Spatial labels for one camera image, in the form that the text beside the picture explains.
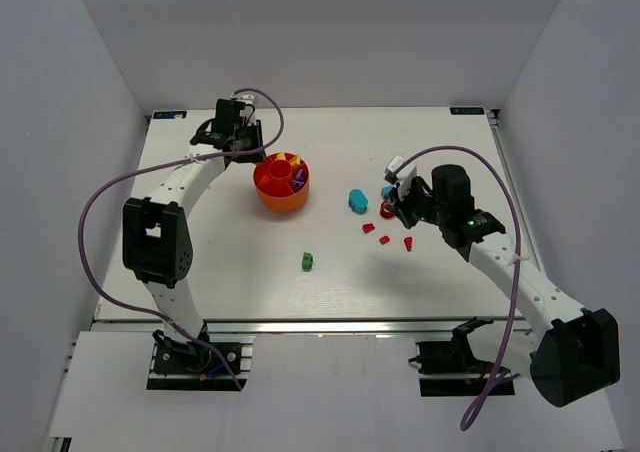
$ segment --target yellow toy piece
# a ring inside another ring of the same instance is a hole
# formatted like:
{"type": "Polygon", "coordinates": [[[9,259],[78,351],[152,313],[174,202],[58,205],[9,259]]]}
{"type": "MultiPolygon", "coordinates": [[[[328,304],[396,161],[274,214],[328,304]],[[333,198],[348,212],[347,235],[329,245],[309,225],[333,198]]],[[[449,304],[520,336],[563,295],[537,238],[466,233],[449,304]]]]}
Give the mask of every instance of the yellow toy piece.
{"type": "Polygon", "coordinates": [[[293,159],[289,160],[289,163],[293,166],[293,167],[298,167],[300,165],[300,162],[302,161],[302,159],[300,158],[299,155],[296,155],[293,159]]]}

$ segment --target white wall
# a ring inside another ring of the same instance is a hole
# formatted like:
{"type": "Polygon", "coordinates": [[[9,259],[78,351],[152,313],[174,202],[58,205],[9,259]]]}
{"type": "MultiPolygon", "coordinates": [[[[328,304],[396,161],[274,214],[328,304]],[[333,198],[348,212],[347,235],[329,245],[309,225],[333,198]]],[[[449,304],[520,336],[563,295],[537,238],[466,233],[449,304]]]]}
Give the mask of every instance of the white wall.
{"type": "Polygon", "coordinates": [[[558,0],[83,0],[138,103],[502,106],[558,0]]]}
{"type": "Polygon", "coordinates": [[[609,400],[640,450],[640,0],[561,0],[502,113],[551,278],[618,319],[609,400]]]}
{"type": "MultiPolygon", "coordinates": [[[[145,124],[81,0],[0,0],[0,31],[0,450],[30,452],[96,303],[75,244],[80,210],[135,167],[145,124]]],[[[90,219],[99,276],[124,193],[90,219]]]]}

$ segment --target black mount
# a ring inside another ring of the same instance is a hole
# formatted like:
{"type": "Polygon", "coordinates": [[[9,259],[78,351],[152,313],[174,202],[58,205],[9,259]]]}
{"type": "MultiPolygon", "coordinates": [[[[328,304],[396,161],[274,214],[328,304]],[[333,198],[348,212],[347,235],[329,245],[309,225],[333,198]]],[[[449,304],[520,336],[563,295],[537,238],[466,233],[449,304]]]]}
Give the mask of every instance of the black mount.
{"type": "MultiPolygon", "coordinates": [[[[198,127],[196,135],[190,140],[191,145],[212,145],[224,152],[261,147],[262,124],[257,120],[254,125],[250,125],[249,120],[240,115],[246,107],[247,104],[239,100],[218,99],[215,118],[205,121],[198,127]]],[[[225,164],[228,165],[229,162],[256,164],[264,162],[266,157],[266,152],[263,150],[251,155],[225,157],[225,164]]]]}
{"type": "Polygon", "coordinates": [[[476,209],[471,180],[459,165],[441,165],[431,172],[433,190],[422,177],[414,177],[409,192],[398,197],[389,193],[386,208],[410,229],[418,222],[437,225],[442,238],[469,261],[471,244],[494,232],[505,233],[504,226],[489,212],[476,209]]]}
{"type": "MultiPolygon", "coordinates": [[[[193,342],[176,342],[166,337],[161,330],[156,330],[152,335],[157,345],[153,366],[156,374],[202,373],[210,368],[209,364],[214,357],[209,349],[193,342]]],[[[204,322],[198,339],[210,343],[204,322]]]]}
{"type": "Polygon", "coordinates": [[[531,362],[540,394],[563,407],[620,380],[618,323],[605,309],[552,322],[531,362]]]}
{"type": "Polygon", "coordinates": [[[122,261],[145,284],[165,284],[170,289],[183,279],[193,259],[184,209],[177,203],[156,204],[131,198],[122,209],[122,261]],[[160,237],[148,230],[160,227],[160,237]]]}
{"type": "Polygon", "coordinates": [[[493,320],[474,318],[457,326],[449,342],[426,341],[418,343],[419,355],[409,359],[424,374],[474,373],[482,374],[490,362],[473,356],[467,336],[478,327],[492,324],[493,320]]]}

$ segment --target green toy block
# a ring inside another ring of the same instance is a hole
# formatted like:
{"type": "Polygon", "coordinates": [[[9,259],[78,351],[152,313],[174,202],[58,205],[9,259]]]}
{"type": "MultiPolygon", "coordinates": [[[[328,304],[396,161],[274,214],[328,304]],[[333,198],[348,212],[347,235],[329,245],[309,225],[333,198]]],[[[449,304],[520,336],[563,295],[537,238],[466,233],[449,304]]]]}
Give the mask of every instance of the green toy block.
{"type": "Polygon", "coordinates": [[[311,267],[313,267],[313,255],[309,252],[305,252],[302,254],[302,270],[310,271],[311,267]]]}

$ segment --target purple toy piece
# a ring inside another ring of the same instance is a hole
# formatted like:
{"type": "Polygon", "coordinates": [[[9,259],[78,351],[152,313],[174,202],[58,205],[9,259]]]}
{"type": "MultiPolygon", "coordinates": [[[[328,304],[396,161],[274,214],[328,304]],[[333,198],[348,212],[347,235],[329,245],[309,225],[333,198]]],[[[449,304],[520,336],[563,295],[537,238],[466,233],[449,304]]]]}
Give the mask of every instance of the purple toy piece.
{"type": "Polygon", "coordinates": [[[296,174],[293,181],[291,181],[291,185],[294,190],[298,190],[301,189],[306,182],[307,181],[304,178],[304,170],[300,169],[298,170],[298,173],[296,174]]]}

